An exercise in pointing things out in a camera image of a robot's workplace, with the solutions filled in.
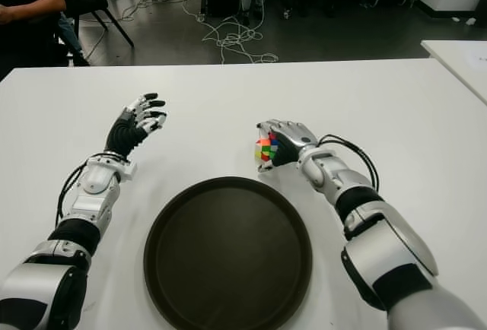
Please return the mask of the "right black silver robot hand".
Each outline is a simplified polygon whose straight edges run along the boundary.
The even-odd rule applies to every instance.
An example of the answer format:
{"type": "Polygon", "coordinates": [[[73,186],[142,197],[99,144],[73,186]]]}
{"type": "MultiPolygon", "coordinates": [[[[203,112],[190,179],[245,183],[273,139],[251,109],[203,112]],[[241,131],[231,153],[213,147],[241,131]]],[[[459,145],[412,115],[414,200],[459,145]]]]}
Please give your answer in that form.
{"type": "Polygon", "coordinates": [[[270,119],[257,123],[256,127],[277,143],[274,157],[258,166],[257,171],[259,173],[288,163],[295,163],[299,160],[299,155],[303,149],[317,146],[316,136],[306,125],[300,122],[270,119]]]}

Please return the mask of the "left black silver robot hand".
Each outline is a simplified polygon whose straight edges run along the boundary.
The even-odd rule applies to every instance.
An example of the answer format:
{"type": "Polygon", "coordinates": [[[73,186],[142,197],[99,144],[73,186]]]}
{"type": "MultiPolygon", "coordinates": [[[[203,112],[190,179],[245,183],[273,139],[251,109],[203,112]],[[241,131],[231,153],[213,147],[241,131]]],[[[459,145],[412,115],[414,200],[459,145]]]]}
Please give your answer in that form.
{"type": "Polygon", "coordinates": [[[125,106],[108,133],[104,150],[126,159],[151,133],[163,127],[167,113],[161,108],[165,104],[158,99],[158,93],[149,93],[125,106]]]}

